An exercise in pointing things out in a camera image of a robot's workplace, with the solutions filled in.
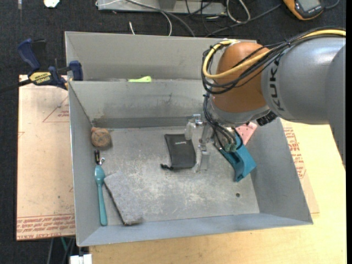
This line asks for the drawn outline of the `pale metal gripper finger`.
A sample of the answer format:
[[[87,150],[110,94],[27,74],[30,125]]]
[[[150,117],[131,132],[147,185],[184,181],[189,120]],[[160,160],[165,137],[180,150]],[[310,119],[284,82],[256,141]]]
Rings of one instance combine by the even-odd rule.
[[[210,160],[210,151],[206,145],[199,145],[196,153],[196,172],[206,171]]]
[[[196,124],[194,122],[188,122],[185,127],[184,136],[186,140],[191,140],[193,138],[193,132],[196,128]]]

